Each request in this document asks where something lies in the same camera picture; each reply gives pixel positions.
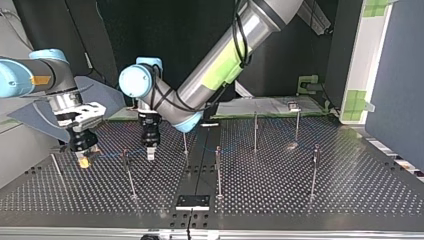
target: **wire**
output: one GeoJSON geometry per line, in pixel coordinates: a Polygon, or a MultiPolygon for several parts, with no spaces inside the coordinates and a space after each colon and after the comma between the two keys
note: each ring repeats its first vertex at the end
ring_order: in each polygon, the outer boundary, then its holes
{"type": "Polygon", "coordinates": [[[82,47],[84,48],[85,54],[86,54],[86,56],[87,56],[87,58],[88,58],[88,59],[87,59],[87,61],[90,61],[90,63],[91,63],[91,70],[90,70],[90,72],[89,72],[87,75],[90,75],[90,74],[92,74],[93,72],[95,72],[95,73],[97,73],[97,74],[98,74],[98,75],[102,78],[102,80],[103,80],[103,83],[104,83],[104,84],[109,85],[109,86],[113,86],[113,84],[111,84],[110,82],[108,82],[108,81],[107,81],[107,79],[106,79],[106,77],[105,77],[105,76],[104,76],[101,72],[99,72],[99,71],[96,69],[96,67],[94,66],[93,62],[91,61],[91,58],[90,58],[90,56],[89,56],[89,54],[88,54],[88,51],[87,51],[87,46],[85,46],[85,43],[84,43],[84,41],[82,40],[81,33],[80,33],[80,31],[79,31],[79,29],[78,29],[78,27],[77,27],[77,24],[76,24],[76,22],[75,22],[74,16],[72,15],[71,9],[70,9],[69,4],[68,4],[68,1],[65,1],[65,5],[66,5],[66,8],[68,9],[69,16],[71,17],[72,24],[73,24],[73,25],[74,25],[74,27],[75,27],[75,30],[76,30],[76,32],[77,32],[78,38],[79,38],[79,40],[80,40],[80,42],[81,42],[81,45],[82,45],[82,47]]]}
{"type": "Polygon", "coordinates": [[[236,0],[235,1],[234,12],[233,12],[232,31],[233,31],[233,41],[234,41],[234,45],[236,47],[237,56],[239,57],[240,62],[241,62],[240,67],[244,68],[245,66],[249,65],[252,56],[251,55],[249,56],[247,37],[246,37],[246,34],[244,33],[243,24],[241,22],[240,15],[238,14],[238,12],[240,11],[241,3],[242,3],[242,0],[236,0]],[[238,37],[237,37],[237,27],[238,27],[238,29],[240,31],[240,35],[242,36],[242,39],[243,39],[244,54],[242,54],[242,52],[240,50],[240,45],[239,45],[238,37]]]}
{"type": "MultiPolygon", "coordinates": [[[[312,4],[312,10],[311,10],[311,19],[309,21],[309,27],[311,28],[311,38],[310,38],[310,44],[311,44],[311,51],[312,51],[312,62],[313,62],[313,67],[315,69],[316,72],[317,71],[317,67],[316,67],[316,62],[315,62],[315,51],[314,51],[314,46],[312,44],[312,37],[314,36],[314,30],[312,29],[312,22],[313,22],[313,17],[314,17],[314,13],[315,13],[315,8],[316,8],[316,0],[314,0],[313,4],[312,4]]],[[[327,100],[330,102],[330,105],[332,105],[334,107],[334,110],[337,112],[337,114],[340,116],[340,112],[339,110],[337,110],[336,105],[334,105],[333,101],[331,101],[330,97],[327,94],[327,91],[325,90],[324,84],[320,83],[321,87],[322,87],[322,91],[324,92],[325,97],[327,98],[327,100]]]]}
{"type": "Polygon", "coordinates": [[[32,102],[32,106],[34,107],[34,110],[38,113],[38,115],[40,115],[40,117],[50,126],[57,128],[57,129],[63,129],[55,124],[53,124],[52,122],[50,122],[46,116],[44,116],[44,114],[40,111],[40,109],[38,108],[38,105],[36,104],[36,101],[32,102]]]}
{"type": "Polygon", "coordinates": [[[325,90],[324,84],[320,83],[321,87],[322,87],[322,91],[324,92],[325,97],[327,98],[327,100],[330,102],[331,105],[333,105],[334,110],[337,112],[337,114],[340,116],[340,112],[337,109],[336,105],[334,105],[334,103],[331,101],[330,97],[327,94],[327,91],[325,90]]]}
{"type": "Polygon", "coordinates": [[[34,48],[27,43],[22,37],[21,35],[19,35],[18,31],[16,30],[16,28],[12,25],[12,23],[10,22],[9,19],[7,19],[6,14],[10,14],[13,17],[15,17],[18,21],[21,21],[21,19],[19,18],[18,14],[16,14],[13,11],[10,11],[9,9],[5,9],[5,8],[0,8],[0,15],[6,20],[6,24],[9,26],[10,29],[13,30],[13,32],[16,34],[16,36],[19,38],[19,40],[25,45],[25,47],[27,47],[29,50],[34,51],[34,48]]]}

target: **white panel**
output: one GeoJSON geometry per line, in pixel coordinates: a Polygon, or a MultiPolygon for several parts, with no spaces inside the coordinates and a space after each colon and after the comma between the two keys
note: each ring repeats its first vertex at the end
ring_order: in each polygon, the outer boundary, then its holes
{"type": "MultiPolygon", "coordinates": [[[[16,12],[12,0],[0,0],[0,8],[16,12]]],[[[21,37],[26,39],[19,20],[11,16],[8,19],[21,37]]],[[[0,17],[0,56],[28,58],[29,52],[6,20],[0,17]]],[[[48,157],[50,148],[58,144],[54,138],[19,123],[4,123],[8,120],[8,113],[31,101],[21,98],[0,99],[0,188],[48,157]]]]}
{"type": "Polygon", "coordinates": [[[25,125],[0,134],[0,188],[49,156],[58,142],[25,125]]]}
{"type": "MultiPolygon", "coordinates": [[[[16,12],[12,0],[0,0],[0,8],[16,12]]],[[[20,36],[24,39],[27,39],[22,24],[19,22],[19,20],[8,14],[6,16],[18,31],[20,36]]],[[[31,51],[19,40],[18,36],[16,36],[16,33],[13,31],[13,29],[10,28],[3,17],[0,17],[0,33],[0,56],[21,59],[28,58],[28,54],[31,51]]],[[[0,99],[0,123],[7,119],[7,114],[27,105],[31,101],[32,100],[22,98],[0,99]]]]}
{"type": "MultiPolygon", "coordinates": [[[[386,30],[390,20],[392,5],[386,8],[384,16],[362,17],[359,19],[358,32],[352,53],[349,74],[342,103],[342,113],[349,90],[367,91],[365,100],[370,101],[376,79],[381,51],[384,45],[386,30]]],[[[364,111],[360,121],[343,121],[344,124],[365,124],[367,112],[364,111]]]]}

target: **metal rod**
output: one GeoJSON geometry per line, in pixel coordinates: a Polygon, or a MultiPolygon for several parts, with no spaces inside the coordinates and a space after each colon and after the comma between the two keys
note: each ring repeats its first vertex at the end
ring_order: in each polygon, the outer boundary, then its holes
{"type": "Polygon", "coordinates": [[[138,198],[138,196],[137,196],[137,194],[135,193],[134,182],[133,182],[133,179],[132,179],[132,176],[131,176],[131,170],[129,170],[129,169],[128,169],[128,178],[130,179],[131,189],[132,189],[132,192],[133,192],[133,198],[134,198],[134,199],[137,199],[137,198],[138,198]]]}
{"type": "Polygon", "coordinates": [[[65,188],[65,190],[66,190],[65,179],[63,178],[62,171],[60,170],[59,164],[57,163],[56,156],[55,156],[53,153],[52,153],[52,154],[50,154],[50,156],[51,156],[51,157],[52,157],[52,159],[53,159],[53,163],[54,163],[54,166],[55,166],[55,168],[56,168],[56,171],[57,171],[57,173],[59,174],[59,177],[60,177],[60,180],[62,181],[63,187],[64,187],[64,188],[65,188]]]}
{"type": "Polygon", "coordinates": [[[188,155],[188,150],[187,150],[187,138],[185,133],[183,133],[183,138],[184,138],[184,153],[185,155],[188,155]]]}
{"type": "Polygon", "coordinates": [[[295,137],[296,142],[298,140],[298,135],[299,135],[299,122],[300,122],[300,111],[297,112],[297,119],[296,119],[296,137],[295,137]]]}
{"type": "Polygon", "coordinates": [[[312,177],[311,199],[310,199],[311,202],[315,197],[314,191],[315,191],[316,175],[317,175],[317,170],[321,161],[321,151],[320,151],[319,144],[315,144],[312,160],[314,162],[314,175],[312,177]]]}
{"type": "Polygon", "coordinates": [[[224,196],[222,195],[221,189],[221,147],[217,146],[216,151],[216,168],[218,170],[218,199],[222,199],[224,196]]]}
{"type": "Polygon", "coordinates": [[[254,146],[255,152],[258,150],[258,146],[257,146],[257,144],[258,144],[258,139],[257,139],[258,138],[258,133],[257,133],[258,128],[259,128],[259,126],[258,126],[258,114],[255,112],[255,146],[254,146]]]}
{"type": "Polygon", "coordinates": [[[312,202],[314,200],[314,191],[315,191],[315,181],[316,181],[316,176],[317,176],[317,166],[315,164],[314,166],[314,175],[312,177],[312,187],[311,187],[311,196],[310,196],[310,202],[312,202]]]}

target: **silver metal part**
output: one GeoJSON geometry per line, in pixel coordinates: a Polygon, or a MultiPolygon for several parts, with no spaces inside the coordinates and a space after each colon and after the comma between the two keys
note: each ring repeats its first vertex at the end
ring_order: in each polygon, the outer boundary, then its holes
{"type": "Polygon", "coordinates": [[[295,133],[295,145],[293,145],[292,147],[297,147],[297,141],[298,139],[298,135],[299,135],[299,123],[300,123],[300,112],[302,111],[302,109],[299,107],[299,104],[297,102],[288,102],[288,108],[290,112],[297,112],[297,116],[296,116],[296,133],[295,133]]]}
{"type": "Polygon", "coordinates": [[[155,160],[155,152],[156,152],[156,147],[148,147],[147,148],[147,160],[149,160],[149,161],[155,160]]]}
{"type": "Polygon", "coordinates": [[[255,112],[254,121],[255,121],[255,125],[254,125],[254,128],[255,128],[255,146],[254,146],[253,150],[256,153],[256,151],[258,150],[258,146],[257,145],[258,145],[258,129],[259,129],[259,125],[258,125],[258,113],[257,112],[255,112]]]}
{"type": "Polygon", "coordinates": [[[224,195],[222,195],[222,189],[221,189],[221,147],[217,146],[216,147],[216,151],[215,151],[215,156],[216,156],[216,163],[215,163],[215,167],[217,170],[217,174],[218,174],[218,195],[217,198],[218,199],[223,199],[224,195]]]}
{"type": "Polygon", "coordinates": [[[299,140],[299,123],[300,123],[300,111],[297,112],[297,116],[296,116],[296,136],[295,136],[296,142],[299,140]]]}
{"type": "Polygon", "coordinates": [[[315,144],[314,153],[313,153],[313,157],[312,157],[312,161],[314,163],[314,173],[313,173],[313,176],[312,176],[310,203],[312,203],[312,201],[315,198],[315,181],[316,181],[316,177],[317,177],[317,171],[318,171],[318,167],[319,167],[319,163],[320,163],[320,158],[321,158],[321,153],[320,153],[319,145],[315,144]]]}
{"type": "Polygon", "coordinates": [[[82,104],[79,92],[63,93],[47,97],[53,112],[75,108],[82,104]]]}
{"type": "Polygon", "coordinates": [[[184,139],[184,154],[188,155],[188,149],[187,149],[187,138],[185,136],[185,133],[183,133],[183,139],[184,139]]]}

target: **metal plate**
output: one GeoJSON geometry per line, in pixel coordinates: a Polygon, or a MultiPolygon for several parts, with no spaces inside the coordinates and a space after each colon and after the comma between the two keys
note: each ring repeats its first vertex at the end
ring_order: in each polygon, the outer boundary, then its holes
{"type": "Polygon", "coordinates": [[[424,185],[327,118],[222,121],[222,189],[211,228],[424,231],[424,185]],[[321,146],[311,198],[313,146],[321,146]]]}
{"type": "Polygon", "coordinates": [[[67,191],[50,163],[2,189],[0,225],[257,230],[265,235],[288,230],[424,232],[424,185],[418,179],[354,130],[326,117],[302,118],[299,145],[289,149],[295,122],[259,119],[256,154],[253,119],[200,128],[188,137],[190,146],[196,142],[189,163],[181,134],[167,123],[156,163],[142,160],[137,123],[108,123],[98,131],[107,157],[94,168],[81,170],[69,155],[60,158],[67,191]],[[194,134],[202,136],[201,144],[194,134]],[[322,161],[311,200],[316,143],[322,161]],[[217,145],[222,149],[222,200],[215,198],[216,171],[207,171],[214,168],[217,145]],[[118,156],[128,146],[138,159],[137,204],[118,156]],[[210,195],[210,210],[176,212],[177,197],[188,193],[210,195]]]}
{"type": "MultiPolygon", "coordinates": [[[[156,152],[156,159],[148,161],[145,148],[141,145],[141,128],[137,122],[109,122],[103,125],[97,130],[101,156],[91,168],[79,168],[72,153],[57,155],[64,173],[64,184],[51,162],[37,166],[28,172],[24,184],[2,197],[0,210],[53,216],[137,217],[147,214],[149,217],[167,217],[175,205],[174,197],[187,160],[183,135],[167,122],[161,124],[160,128],[162,143],[156,152]],[[131,173],[139,196],[137,200],[131,198],[129,178],[121,159],[123,149],[130,151],[129,158],[133,160],[131,173]]],[[[187,140],[191,147],[195,134],[188,134],[187,140]]],[[[131,225],[156,226],[148,221],[140,225],[139,221],[131,225]]]]}

